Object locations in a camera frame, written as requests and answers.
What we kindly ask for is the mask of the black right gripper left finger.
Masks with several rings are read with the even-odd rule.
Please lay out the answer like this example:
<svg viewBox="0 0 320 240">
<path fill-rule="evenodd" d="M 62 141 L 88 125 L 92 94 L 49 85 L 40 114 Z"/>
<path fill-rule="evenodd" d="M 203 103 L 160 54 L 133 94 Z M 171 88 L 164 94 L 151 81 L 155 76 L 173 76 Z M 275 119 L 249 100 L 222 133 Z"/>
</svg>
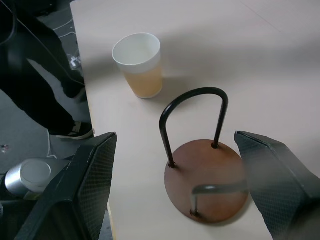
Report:
<svg viewBox="0 0 320 240">
<path fill-rule="evenodd" d="M 49 183 L 17 240 L 97 240 L 110 197 L 117 134 L 82 144 Z"/>
</svg>

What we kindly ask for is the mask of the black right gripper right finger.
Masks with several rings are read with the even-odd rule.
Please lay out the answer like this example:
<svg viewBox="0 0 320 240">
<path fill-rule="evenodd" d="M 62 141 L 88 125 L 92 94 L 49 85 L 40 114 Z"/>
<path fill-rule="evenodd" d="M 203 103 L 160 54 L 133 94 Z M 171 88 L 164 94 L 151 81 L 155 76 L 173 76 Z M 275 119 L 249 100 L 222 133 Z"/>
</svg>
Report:
<svg viewBox="0 0 320 240">
<path fill-rule="evenodd" d="M 282 142 L 236 131 L 251 197 L 274 240 L 320 238 L 320 179 Z"/>
</svg>

